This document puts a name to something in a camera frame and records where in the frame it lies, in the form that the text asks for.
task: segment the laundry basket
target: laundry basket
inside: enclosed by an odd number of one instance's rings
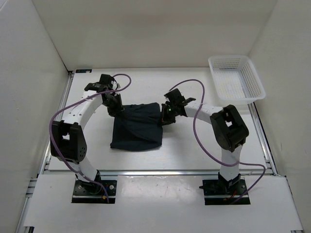
[[[208,63],[223,105],[249,104],[266,97],[255,67],[247,56],[213,56]]]

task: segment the beige wall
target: beige wall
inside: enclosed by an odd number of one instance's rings
[[[248,54],[276,0],[33,0],[69,70],[207,67]]]
[[[0,7],[0,232],[13,233],[68,75],[31,0]]]
[[[250,53],[267,97],[256,102],[278,171],[311,232],[311,1],[278,0]]]

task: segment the white work surface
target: white work surface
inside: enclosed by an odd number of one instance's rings
[[[249,187],[257,177],[246,177]],[[286,178],[265,176],[250,205],[205,206],[200,176],[119,176],[115,204],[71,203],[74,175],[40,175],[34,233],[290,233],[302,230]]]
[[[206,88],[205,103],[219,106],[218,97],[209,68],[129,68],[93,69],[91,73],[76,73],[70,88],[67,105],[81,99],[88,83],[98,82],[101,74],[125,73],[131,76],[132,84],[121,92],[123,105],[157,102],[164,103],[171,87],[186,79],[199,79]],[[128,79],[116,77],[124,87]],[[178,86],[185,98],[201,99],[199,83],[188,82]],[[240,114],[249,129],[249,136],[241,151],[240,160],[245,163],[265,165],[264,154],[247,105]],[[128,152],[110,148],[113,132],[113,117],[101,106],[93,114],[84,129],[87,157],[99,170],[218,170],[220,165],[212,161],[198,146],[192,130],[193,118],[179,116],[176,123],[163,126],[162,146],[155,150]],[[212,126],[197,120],[197,132],[206,149],[221,160],[221,148],[216,142]],[[49,170],[67,170],[63,162],[52,157]],[[258,166],[240,166],[240,169],[261,169]]]

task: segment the perforated basket bottom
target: perforated basket bottom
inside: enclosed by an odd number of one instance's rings
[[[237,70],[214,72],[215,82],[219,88],[219,94],[224,99],[246,98],[246,92],[241,82],[241,74]]]

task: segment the dark garment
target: dark garment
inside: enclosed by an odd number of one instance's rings
[[[158,103],[125,105],[115,117],[110,147],[142,151],[162,145],[161,111]]]

